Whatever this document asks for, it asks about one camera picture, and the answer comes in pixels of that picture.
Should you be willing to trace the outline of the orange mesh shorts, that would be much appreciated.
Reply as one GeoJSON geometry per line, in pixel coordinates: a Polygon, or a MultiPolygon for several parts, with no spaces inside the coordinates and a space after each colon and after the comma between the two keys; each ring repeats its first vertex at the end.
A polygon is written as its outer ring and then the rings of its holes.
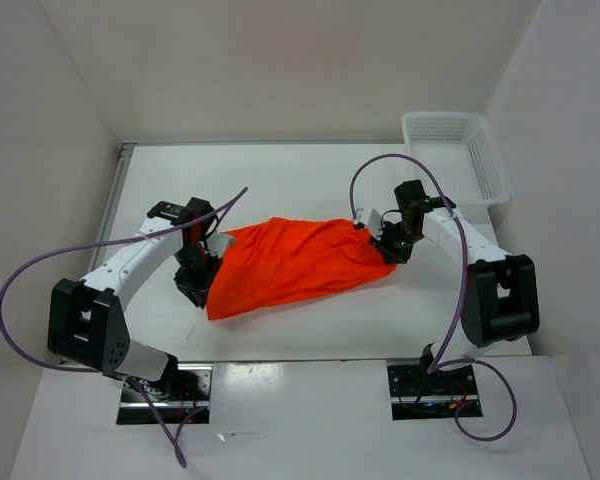
{"type": "Polygon", "coordinates": [[[346,219],[273,217],[234,229],[206,303],[211,321],[316,300],[391,275],[370,235],[346,219]]]}

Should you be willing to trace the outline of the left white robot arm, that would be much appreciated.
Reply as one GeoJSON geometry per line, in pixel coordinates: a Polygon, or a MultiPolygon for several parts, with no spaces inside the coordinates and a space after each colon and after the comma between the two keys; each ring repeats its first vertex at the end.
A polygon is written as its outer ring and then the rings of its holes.
{"type": "Polygon", "coordinates": [[[155,398],[171,398],[185,380],[177,358],[130,337],[125,311],[167,259],[178,268],[174,283],[194,306],[205,307],[222,264],[228,236],[216,232],[211,204],[193,197],[184,205],[161,201],[147,213],[129,245],[78,280],[52,289],[50,352],[111,378],[133,377],[155,398]]]}

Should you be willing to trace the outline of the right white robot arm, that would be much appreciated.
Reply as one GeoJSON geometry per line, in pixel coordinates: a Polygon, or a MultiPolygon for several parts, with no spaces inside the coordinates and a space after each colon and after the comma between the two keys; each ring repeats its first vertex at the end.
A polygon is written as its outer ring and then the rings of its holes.
{"type": "Polygon", "coordinates": [[[405,264],[421,240],[435,244],[460,267],[458,305],[449,330],[424,347],[420,385],[440,393],[459,370],[500,342],[514,342],[538,331],[540,314],[535,265],[489,241],[445,196],[431,197],[419,180],[394,189],[400,215],[386,221],[372,209],[357,220],[370,233],[371,245],[388,265],[405,264]]]}

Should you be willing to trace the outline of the white plastic basket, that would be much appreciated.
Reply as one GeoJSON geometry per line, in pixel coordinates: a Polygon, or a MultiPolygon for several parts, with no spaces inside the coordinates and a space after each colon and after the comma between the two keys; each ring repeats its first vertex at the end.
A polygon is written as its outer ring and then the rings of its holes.
{"type": "Polygon", "coordinates": [[[455,203],[488,208],[511,200],[501,152],[483,116],[409,112],[401,123],[407,154],[431,171],[455,203]]]}

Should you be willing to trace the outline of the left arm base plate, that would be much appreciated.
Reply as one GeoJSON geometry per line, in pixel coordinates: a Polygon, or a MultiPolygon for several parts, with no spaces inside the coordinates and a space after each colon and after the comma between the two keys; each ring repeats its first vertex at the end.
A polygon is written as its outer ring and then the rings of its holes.
{"type": "MultiPolygon", "coordinates": [[[[208,424],[213,369],[212,364],[180,364],[178,383],[168,393],[161,393],[146,382],[141,385],[167,425],[178,425],[183,421],[208,424]]],[[[127,382],[122,384],[116,424],[157,424],[144,397],[127,382]]]]}

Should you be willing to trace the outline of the aluminium table edge rail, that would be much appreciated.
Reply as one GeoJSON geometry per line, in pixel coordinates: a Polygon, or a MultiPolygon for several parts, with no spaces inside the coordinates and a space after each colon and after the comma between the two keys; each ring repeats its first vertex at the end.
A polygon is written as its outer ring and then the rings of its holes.
{"type": "MultiPolygon", "coordinates": [[[[124,143],[121,146],[119,156],[116,163],[116,169],[114,177],[109,189],[108,197],[105,204],[105,210],[100,223],[99,231],[96,237],[96,242],[104,242],[110,239],[113,223],[115,221],[115,214],[118,209],[124,183],[128,174],[130,162],[133,156],[134,149],[137,143],[124,143]]],[[[87,272],[90,272],[96,268],[102,262],[104,258],[105,247],[97,247],[91,253],[87,272]]],[[[59,365],[62,366],[73,366],[73,362],[65,360],[60,357],[59,365]]]]}

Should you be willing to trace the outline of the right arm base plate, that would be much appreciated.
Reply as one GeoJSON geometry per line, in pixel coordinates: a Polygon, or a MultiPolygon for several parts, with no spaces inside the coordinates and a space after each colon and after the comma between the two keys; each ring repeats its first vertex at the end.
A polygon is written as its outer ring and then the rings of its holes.
{"type": "Polygon", "coordinates": [[[415,359],[386,365],[394,421],[482,417],[471,366],[428,375],[415,359]]]}

